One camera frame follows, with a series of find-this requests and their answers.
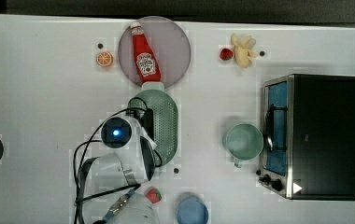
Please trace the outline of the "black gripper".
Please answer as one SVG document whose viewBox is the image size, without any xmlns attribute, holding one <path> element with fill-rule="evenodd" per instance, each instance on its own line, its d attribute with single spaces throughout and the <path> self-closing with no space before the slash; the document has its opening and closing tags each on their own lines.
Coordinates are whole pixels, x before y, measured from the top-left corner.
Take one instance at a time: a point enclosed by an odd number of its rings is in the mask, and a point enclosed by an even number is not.
<svg viewBox="0 0 355 224">
<path fill-rule="evenodd" d="M 126 115 L 137 119 L 149 137 L 151 139 L 154 138 L 154 115 L 151 109 L 131 107 L 126 112 Z"/>
</svg>

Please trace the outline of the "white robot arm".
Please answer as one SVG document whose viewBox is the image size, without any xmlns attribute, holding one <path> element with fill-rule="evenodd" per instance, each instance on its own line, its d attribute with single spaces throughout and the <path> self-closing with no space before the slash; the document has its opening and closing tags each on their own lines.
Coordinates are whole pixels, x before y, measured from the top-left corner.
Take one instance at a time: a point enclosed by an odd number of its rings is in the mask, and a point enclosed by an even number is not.
<svg viewBox="0 0 355 224">
<path fill-rule="evenodd" d="M 162 161 L 153 141 L 150 109 L 131 107 L 119 111 L 94 131 L 80 146 L 92 143 L 107 154 L 73 160 L 76 184 L 74 224 L 108 224 L 123 217 L 146 220 L 147 215 L 128 215 L 124 206 L 140 186 L 150 181 Z"/>
</svg>

